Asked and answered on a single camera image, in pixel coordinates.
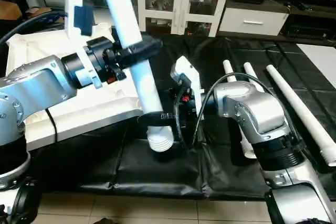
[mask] cabinet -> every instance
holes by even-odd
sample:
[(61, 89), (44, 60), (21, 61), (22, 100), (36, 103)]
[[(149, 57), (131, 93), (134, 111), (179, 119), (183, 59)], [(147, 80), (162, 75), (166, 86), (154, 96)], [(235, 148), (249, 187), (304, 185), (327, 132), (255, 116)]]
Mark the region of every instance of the cabinet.
[(141, 31), (214, 37), (226, 0), (138, 0)]

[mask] tiled floor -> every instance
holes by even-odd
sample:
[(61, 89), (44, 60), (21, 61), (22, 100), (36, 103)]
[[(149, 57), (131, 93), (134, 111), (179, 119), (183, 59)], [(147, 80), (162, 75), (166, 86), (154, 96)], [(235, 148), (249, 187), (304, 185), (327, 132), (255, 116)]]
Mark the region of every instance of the tiled floor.
[(45, 194), (34, 224), (93, 224), (103, 217), (120, 224), (268, 224), (264, 202), (196, 201)]

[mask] drawer handle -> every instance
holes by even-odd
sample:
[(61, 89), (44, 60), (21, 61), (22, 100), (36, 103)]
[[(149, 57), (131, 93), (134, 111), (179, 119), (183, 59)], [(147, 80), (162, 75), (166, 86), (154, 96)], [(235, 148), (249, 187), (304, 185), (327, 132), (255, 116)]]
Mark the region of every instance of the drawer handle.
[(264, 22), (258, 22), (258, 21), (248, 21), (244, 20), (244, 24), (252, 24), (252, 25), (263, 25)]

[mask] black table cover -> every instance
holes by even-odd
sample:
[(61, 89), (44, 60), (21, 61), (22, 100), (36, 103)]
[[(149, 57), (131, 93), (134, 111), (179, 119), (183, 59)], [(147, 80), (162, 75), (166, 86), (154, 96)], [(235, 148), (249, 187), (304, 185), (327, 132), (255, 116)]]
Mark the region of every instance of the black table cover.
[[(181, 55), (199, 71), (204, 89), (224, 75), (223, 60), (229, 59), (240, 72), (249, 61), (258, 78), (273, 88), (287, 107), (329, 197), (336, 200), (335, 169), (325, 164), (310, 134), (266, 72), (266, 66), (273, 64), (336, 140), (336, 90), (297, 45), (224, 37), (161, 38), (163, 49), (150, 62), (166, 111), (172, 112), (172, 101), (165, 90), (175, 86), (171, 65)], [(258, 162), (244, 158), (235, 121), (207, 115), (197, 148), (186, 152), (174, 143), (163, 154), (149, 148), (145, 131), (136, 122), (129, 119), (40, 148), (32, 153), (30, 174), (40, 178), (46, 189), (114, 195), (262, 200), (269, 189)], [(192, 131), (191, 124), (184, 132), (187, 141)]]

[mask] black clamp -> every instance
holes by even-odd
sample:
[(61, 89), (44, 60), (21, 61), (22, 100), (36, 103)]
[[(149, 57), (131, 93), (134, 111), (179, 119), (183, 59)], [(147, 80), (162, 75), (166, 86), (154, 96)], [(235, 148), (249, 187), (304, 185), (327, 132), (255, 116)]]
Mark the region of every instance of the black clamp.
[(148, 35), (144, 35), (142, 41), (124, 49), (116, 40), (111, 48), (104, 51), (103, 58), (107, 66), (115, 73), (116, 79), (120, 81), (126, 78), (123, 69), (157, 55), (161, 47), (161, 40)]
[(172, 113), (158, 111), (141, 115), (137, 121), (142, 126), (174, 126), (174, 118)]

